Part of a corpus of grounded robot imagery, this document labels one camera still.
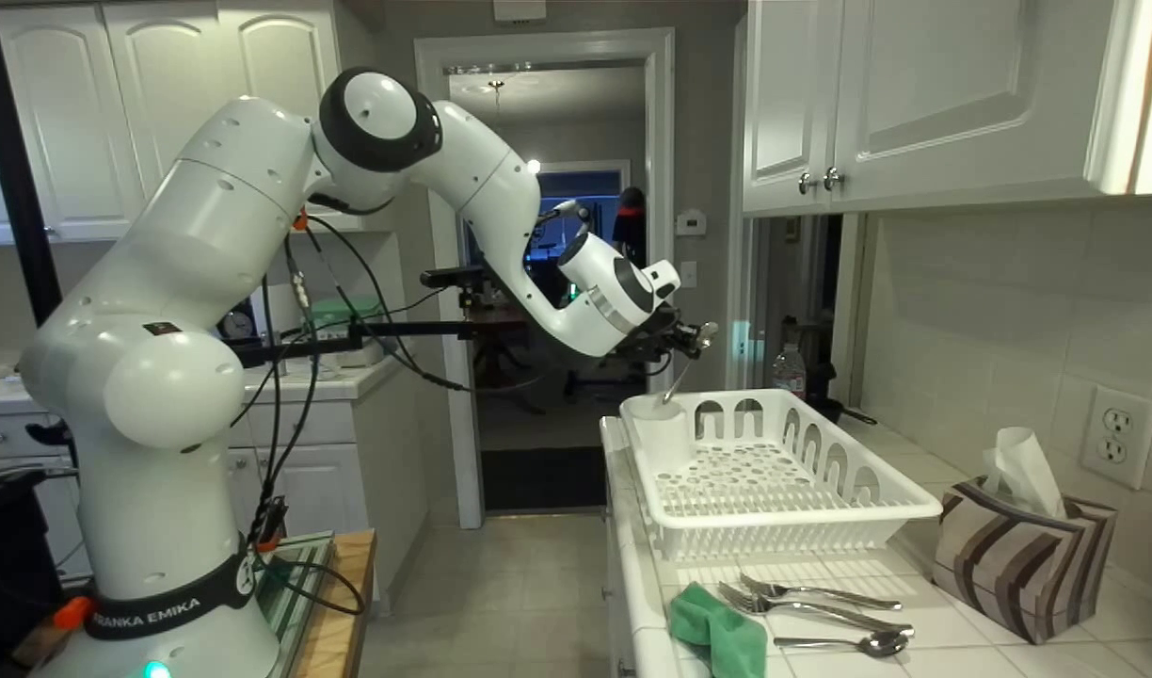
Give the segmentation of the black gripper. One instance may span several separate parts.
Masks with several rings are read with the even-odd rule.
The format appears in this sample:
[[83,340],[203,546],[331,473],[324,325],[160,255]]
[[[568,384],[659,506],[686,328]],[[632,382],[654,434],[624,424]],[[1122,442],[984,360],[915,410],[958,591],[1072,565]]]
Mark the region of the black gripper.
[[668,355],[702,358],[718,333],[715,320],[692,325],[676,306],[659,306],[628,340],[624,355],[637,360],[659,360]]

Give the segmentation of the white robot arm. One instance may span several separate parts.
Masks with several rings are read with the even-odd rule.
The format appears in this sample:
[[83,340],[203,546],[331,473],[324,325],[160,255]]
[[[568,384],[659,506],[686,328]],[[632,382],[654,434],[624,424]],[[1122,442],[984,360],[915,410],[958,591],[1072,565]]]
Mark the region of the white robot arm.
[[83,630],[33,678],[284,669],[223,472],[246,367],[220,320],[259,286],[307,202],[381,210],[407,184],[452,202],[495,277],[561,346],[646,360],[710,346],[676,310],[678,266],[640,266],[597,235],[561,255],[578,296],[551,303],[529,272],[538,178],[475,113],[372,69],[334,75],[317,118],[243,94],[194,133],[141,222],[18,358],[23,389],[81,447],[96,574]]

